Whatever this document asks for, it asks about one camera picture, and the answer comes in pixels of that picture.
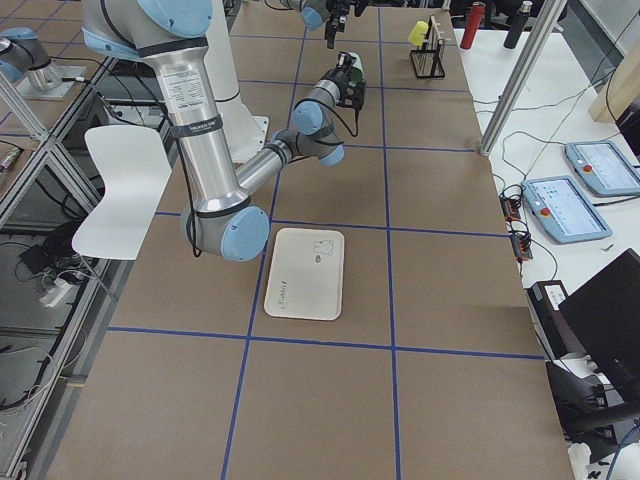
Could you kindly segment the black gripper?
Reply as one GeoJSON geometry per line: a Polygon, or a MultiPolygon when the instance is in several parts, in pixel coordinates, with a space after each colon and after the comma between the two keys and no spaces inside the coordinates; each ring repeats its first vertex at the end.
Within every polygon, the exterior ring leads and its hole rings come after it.
{"type": "Polygon", "coordinates": [[[327,70],[323,75],[322,79],[332,82],[335,86],[338,87],[338,97],[336,100],[336,104],[340,107],[343,106],[343,99],[346,93],[347,85],[349,84],[348,80],[348,70],[351,70],[356,63],[356,56],[351,52],[340,51],[338,54],[338,59],[336,66],[333,69],[327,70]]]}
{"type": "Polygon", "coordinates": [[[365,10],[365,0],[329,0],[327,11],[330,17],[325,23],[324,39],[328,49],[335,48],[335,39],[338,33],[345,30],[345,18],[350,12],[360,17],[365,10]]]}

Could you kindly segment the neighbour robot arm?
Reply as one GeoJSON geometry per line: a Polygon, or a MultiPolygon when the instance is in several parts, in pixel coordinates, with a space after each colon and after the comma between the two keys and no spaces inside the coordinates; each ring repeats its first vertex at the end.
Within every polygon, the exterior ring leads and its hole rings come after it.
{"type": "Polygon", "coordinates": [[[61,100],[85,71],[84,66],[56,63],[30,28],[1,32],[1,73],[25,99],[61,100]]]}

